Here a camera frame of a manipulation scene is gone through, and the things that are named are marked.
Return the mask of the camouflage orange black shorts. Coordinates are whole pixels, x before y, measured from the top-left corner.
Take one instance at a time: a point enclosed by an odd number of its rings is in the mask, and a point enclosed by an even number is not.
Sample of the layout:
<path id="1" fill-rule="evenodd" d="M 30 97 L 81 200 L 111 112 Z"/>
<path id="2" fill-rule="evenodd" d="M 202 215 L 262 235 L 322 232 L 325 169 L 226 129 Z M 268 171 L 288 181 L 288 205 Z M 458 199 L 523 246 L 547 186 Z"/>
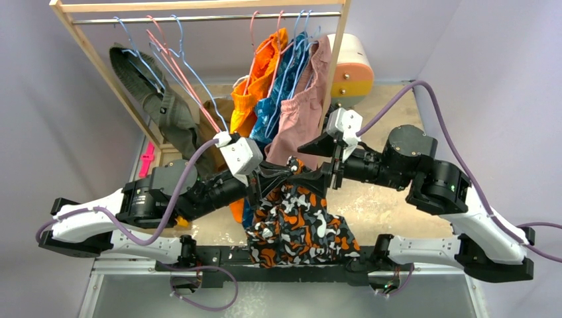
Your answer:
<path id="1" fill-rule="evenodd" d="M 345 218 L 328 212 L 326 198 L 290 183 L 260 200 L 245 234 L 249 258 L 261 268 L 343 262 L 361 251 Z"/>

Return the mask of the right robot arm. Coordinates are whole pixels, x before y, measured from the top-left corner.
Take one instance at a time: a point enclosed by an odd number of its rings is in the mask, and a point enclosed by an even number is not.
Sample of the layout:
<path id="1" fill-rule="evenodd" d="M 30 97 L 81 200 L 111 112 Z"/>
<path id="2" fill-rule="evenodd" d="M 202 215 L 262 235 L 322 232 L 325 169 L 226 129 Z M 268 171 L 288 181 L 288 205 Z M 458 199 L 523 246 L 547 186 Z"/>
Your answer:
<path id="1" fill-rule="evenodd" d="M 393 128 L 381 152 L 359 143 L 356 148 L 344 134 L 329 129 L 298 148 L 301 154 L 330 159 L 307 179 L 325 193 L 330 181 L 344 179 L 407 190 L 406 202 L 417 210 L 450 223 L 453 235 L 418 239 L 381 234 L 370 263 L 387 270 L 415 262 L 452 266 L 489 283 L 521 282 L 534 277 L 534 262 L 526 254 L 535 232 L 512 226 L 488 212 L 475 183 L 453 163 L 435 158 L 437 141 L 413 125 Z"/>

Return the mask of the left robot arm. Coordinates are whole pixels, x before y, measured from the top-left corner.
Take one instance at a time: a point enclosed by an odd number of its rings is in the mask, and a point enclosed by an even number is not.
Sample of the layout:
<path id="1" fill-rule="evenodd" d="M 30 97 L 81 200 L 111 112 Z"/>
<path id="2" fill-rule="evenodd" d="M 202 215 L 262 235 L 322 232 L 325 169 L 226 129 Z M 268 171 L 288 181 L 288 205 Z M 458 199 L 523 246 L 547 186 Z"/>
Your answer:
<path id="1" fill-rule="evenodd" d="M 60 197 L 52 206 L 52 220 L 37 230 L 35 239 L 39 247 L 67 256 L 97 258 L 116 252 L 188 271 L 197 264 L 195 242 L 162 238 L 164 229 L 176 226 L 179 217 L 192 222 L 244 197 L 260 201 L 293 174 L 288 167 L 262 162 L 242 180 L 229 170 L 205 180 L 193 167 L 174 199 L 174 190 L 188 168 L 187 160 L 171 161 L 88 203 Z"/>

